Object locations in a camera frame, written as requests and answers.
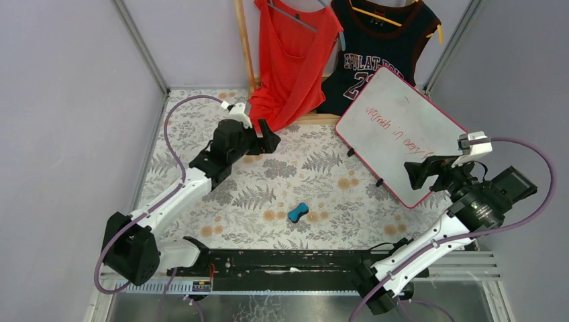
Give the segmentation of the pink framed whiteboard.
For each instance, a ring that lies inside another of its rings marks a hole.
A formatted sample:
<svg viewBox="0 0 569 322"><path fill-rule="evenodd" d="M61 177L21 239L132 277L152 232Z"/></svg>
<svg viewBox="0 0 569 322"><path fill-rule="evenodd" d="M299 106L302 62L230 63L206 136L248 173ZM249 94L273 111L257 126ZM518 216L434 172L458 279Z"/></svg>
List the pink framed whiteboard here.
<svg viewBox="0 0 569 322"><path fill-rule="evenodd" d="M412 209L429 194L434 178L414 190L405 162L459 154L466 128L391 70L381 67L348 107L335 131L384 185Z"/></svg>

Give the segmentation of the blue whiteboard eraser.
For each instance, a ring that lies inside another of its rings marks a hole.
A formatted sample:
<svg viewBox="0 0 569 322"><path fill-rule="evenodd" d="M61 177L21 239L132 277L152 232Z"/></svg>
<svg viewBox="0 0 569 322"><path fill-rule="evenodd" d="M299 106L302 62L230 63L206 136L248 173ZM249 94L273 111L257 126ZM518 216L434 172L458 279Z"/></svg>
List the blue whiteboard eraser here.
<svg viewBox="0 0 569 322"><path fill-rule="evenodd" d="M308 214L309 208L305 203L299 203L293 210L289 211L287 218L292 223L298 223L302 216Z"/></svg>

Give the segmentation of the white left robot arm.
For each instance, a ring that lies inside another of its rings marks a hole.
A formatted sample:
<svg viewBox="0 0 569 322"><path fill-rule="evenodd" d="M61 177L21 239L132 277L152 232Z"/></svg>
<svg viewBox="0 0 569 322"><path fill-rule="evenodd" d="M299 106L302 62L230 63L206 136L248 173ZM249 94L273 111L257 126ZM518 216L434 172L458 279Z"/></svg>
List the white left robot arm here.
<svg viewBox="0 0 569 322"><path fill-rule="evenodd" d="M201 247L189 239L159 241L179 213L217 188L234 163L245 155L273 153L280 137L261 119L256 130L233 119L219 122L212 139L184 169L180 180L150 204L129 215L114 213L108 220L96 268L108 266L133 285L146 283L156 272L191 267Z"/></svg>

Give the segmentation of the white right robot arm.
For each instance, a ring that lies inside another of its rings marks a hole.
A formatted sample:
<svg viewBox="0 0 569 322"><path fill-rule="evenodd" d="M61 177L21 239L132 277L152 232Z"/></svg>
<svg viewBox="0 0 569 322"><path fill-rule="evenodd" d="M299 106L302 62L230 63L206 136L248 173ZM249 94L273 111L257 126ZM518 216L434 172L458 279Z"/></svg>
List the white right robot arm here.
<svg viewBox="0 0 569 322"><path fill-rule="evenodd" d="M512 166L487 180L472 175L474 161L455 166L456 160L455 156L430 156L423 162L404 164L412 189L420 189L435 176L430 191L446 191L452 204L417 239L397 246L385 259L361 263L354 281L362 296L358 311L368 307L373 315L389 312L417 275L451 251L471 244L483 232L500 228L516 202L537 192Z"/></svg>

